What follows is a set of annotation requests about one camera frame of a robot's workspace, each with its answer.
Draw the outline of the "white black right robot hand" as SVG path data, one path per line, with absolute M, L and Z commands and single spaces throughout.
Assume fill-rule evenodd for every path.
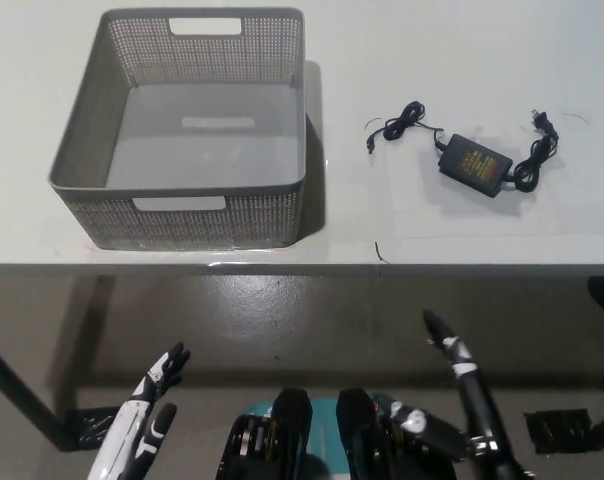
M 462 431 L 424 409 L 396 399 L 380 398 L 382 411 L 409 437 L 451 460 L 508 457 L 512 450 L 503 421 L 470 350 L 433 311 L 425 310 L 423 321 L 433 345 L 441 351 L 456 378 L 467 429 Z

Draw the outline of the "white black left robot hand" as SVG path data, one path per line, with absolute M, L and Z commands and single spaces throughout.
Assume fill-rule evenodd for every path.
M 173 423 L 177 406 L 156 403 L 181 381 L 190 351 L 181 342 L 164 352 L 148 368 L 120 406 L 93 461 L 90 479 L 143 479 L 153 465 Z

